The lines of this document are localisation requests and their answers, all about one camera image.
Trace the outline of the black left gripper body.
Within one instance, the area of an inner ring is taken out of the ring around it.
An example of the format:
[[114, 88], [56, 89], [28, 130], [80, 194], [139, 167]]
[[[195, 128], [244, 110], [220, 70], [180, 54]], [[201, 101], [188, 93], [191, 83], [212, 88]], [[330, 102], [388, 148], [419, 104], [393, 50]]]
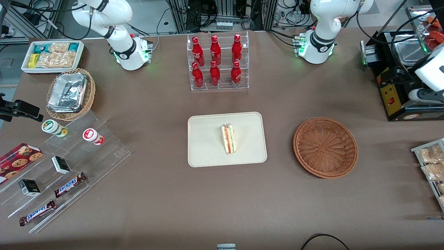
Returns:
[[395, 67], [395, 85], [401, 87], [403, 90], [415, 90], [418, 88], [416, 79], [409, 75], [402, 67]]

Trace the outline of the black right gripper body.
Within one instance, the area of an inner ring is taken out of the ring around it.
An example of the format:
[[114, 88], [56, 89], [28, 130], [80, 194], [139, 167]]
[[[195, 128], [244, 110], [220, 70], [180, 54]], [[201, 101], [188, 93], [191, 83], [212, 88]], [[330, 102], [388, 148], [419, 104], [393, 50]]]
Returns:
[[17, 114], [17, 103], [5, 101], [3, 99], [4, 96], [6, 96], [6, 94], [0, 94], [0, 118], [6, 122], [11, 122], [12, 117], [15, 117]]

